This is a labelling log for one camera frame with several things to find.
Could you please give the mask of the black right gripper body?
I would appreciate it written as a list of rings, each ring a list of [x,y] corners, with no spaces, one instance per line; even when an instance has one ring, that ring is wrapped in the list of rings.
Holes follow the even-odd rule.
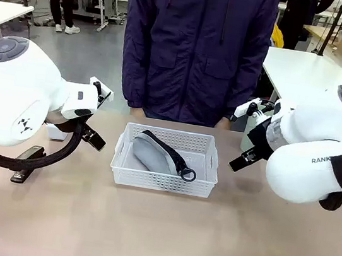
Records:
[[[268,140],[267,140],[267,128],[271,123],[271,119],[268,118],[262,123],[259,123],[248,133],[248,138],[251,140],[253,147],[247,150],[246,159],[252,161],[268,160],[273,154]]]

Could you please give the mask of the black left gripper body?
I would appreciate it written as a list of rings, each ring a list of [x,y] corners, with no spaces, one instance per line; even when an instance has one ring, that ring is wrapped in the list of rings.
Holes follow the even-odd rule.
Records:
[[[84,115],[73,119],[66,119],[61,111],[51,111],[46,116],[47,124],[54,124],[60,131],[65,133],[78,134],[79,136],[92,137],[94,130],[86,124],[86,121],[92,116]]]

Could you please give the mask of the person's left hand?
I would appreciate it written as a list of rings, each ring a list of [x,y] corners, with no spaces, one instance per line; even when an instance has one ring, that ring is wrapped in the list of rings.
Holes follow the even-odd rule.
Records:
[[[215,128],[229,131],[231,129],[231,125],[231,120],[226,117],[222,117],[221,120],[215,124]]]

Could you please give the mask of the person's right hand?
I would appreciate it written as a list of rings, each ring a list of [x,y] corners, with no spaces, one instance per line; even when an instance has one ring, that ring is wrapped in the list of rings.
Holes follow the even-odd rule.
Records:
[[[134,108],[134,107],[131,107],[129,109],[130,111],[130,115],[133,115],[134,117],[137,117],[137,118],[145,118],[146,117],[146,114],[143,110],[143,108]]]

